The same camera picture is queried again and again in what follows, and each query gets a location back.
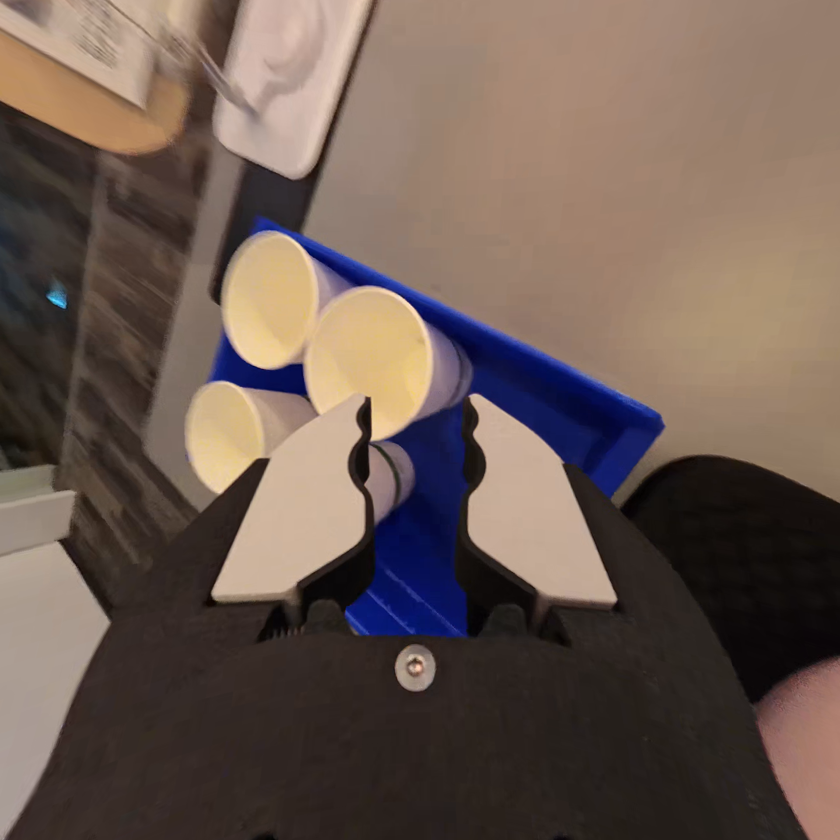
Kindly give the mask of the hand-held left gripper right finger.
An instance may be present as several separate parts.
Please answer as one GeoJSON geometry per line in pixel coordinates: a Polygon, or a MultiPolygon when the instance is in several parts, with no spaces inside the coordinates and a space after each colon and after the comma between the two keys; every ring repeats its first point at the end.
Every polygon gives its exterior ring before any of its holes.
{"type": "Polygon", "coordinates": [[[455,578],[468,605],[486,615],[515,605],[527,624],[554,606],[612,610],[617,594],[562,458],[483,395],[465,399],[462,435],[455,578]]]}

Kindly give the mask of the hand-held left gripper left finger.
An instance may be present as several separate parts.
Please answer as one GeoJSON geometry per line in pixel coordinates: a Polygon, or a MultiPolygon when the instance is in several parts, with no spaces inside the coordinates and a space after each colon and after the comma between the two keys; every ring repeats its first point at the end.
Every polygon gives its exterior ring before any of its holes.
{"type": "Polygon", "coordinates": [[[213,585],[215,603],[318,600],[343,609],[375,577],[371,399],[354,394],[303,425],[269,457],[213,585]]]}

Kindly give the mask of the blue plastic bin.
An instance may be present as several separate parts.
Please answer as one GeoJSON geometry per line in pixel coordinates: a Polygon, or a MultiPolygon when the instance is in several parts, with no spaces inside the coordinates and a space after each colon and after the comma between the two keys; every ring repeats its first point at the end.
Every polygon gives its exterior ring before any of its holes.
{"type": "MultiPolygon", "coordinates": [[[[608,497],[663,431],[653,408],[338,251],[290,236],[353,284],[383,287],[416,306],[465,349],[474,392],[529,427],[608,497]]],[[[373,582],[346,611],[357,634],[466,635],[466,597],[454,573],[466,489],[461,427],[457,406],[395,436],[415,467],[415,487],[376,529],[373,582]]]]}

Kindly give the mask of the black wrist rest pad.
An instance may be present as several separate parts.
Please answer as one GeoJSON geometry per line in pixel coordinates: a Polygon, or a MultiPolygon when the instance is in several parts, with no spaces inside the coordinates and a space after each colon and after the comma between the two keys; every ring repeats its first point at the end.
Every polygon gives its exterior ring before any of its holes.
{"type": "Polygon", "coordinates": [[[700,605],[752,703],[839,652],[839,505],[735,458],[657,469],[622,505],[700,605]]]}

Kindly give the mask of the black flat mat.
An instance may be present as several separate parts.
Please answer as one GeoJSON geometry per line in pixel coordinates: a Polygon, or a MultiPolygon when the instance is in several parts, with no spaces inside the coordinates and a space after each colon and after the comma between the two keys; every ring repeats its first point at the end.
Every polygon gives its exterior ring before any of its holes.
{"type": "Polygon", "coordinates": [[[306,223],[312,199],[318,188],[322,163],[299,180],[290,180],[253,162],[246,162],[227,223],[224,242],[217,258],[208,295],[220,305],[224,273],[236,249],[263,229],[282,229],[300,233],[306,223]]]}

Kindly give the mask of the person's leg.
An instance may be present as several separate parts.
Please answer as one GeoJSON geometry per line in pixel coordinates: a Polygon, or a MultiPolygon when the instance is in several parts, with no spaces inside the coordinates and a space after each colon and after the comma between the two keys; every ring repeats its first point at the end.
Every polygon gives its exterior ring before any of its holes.
{"type": "Polygon", "coordinates": [[[811,839],[839,838],[839,659],[810,665],[755,707],[763,746],[811,839]]]}

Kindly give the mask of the printed instruction sign board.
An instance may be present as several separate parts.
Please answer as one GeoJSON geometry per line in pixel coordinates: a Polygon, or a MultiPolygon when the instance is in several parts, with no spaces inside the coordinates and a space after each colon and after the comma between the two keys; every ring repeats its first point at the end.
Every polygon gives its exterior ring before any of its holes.
{"type": "Polygon", "coordinates": [[[169,2],[2,1],[1,29],[122,100],[145,108],[169,2]]]}

